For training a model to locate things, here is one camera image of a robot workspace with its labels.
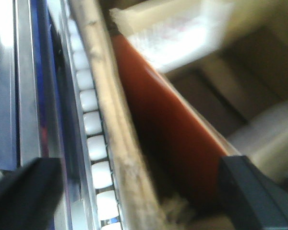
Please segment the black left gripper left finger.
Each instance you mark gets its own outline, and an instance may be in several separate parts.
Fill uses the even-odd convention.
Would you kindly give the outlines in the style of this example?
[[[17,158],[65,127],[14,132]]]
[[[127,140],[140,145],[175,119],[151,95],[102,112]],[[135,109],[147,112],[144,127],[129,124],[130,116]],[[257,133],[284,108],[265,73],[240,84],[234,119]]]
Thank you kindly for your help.
[[[46,230],[63,193],[58,158],[35,158],[0,179],[0,230]]]

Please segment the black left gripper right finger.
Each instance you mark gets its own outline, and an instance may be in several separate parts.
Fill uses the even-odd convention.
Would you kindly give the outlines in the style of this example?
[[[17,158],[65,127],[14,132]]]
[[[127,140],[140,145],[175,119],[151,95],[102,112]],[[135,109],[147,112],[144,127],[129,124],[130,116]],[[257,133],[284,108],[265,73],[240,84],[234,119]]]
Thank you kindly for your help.
[[[218,195],[237,230],[288,230],[288,193],[246,156],[222,157]]]

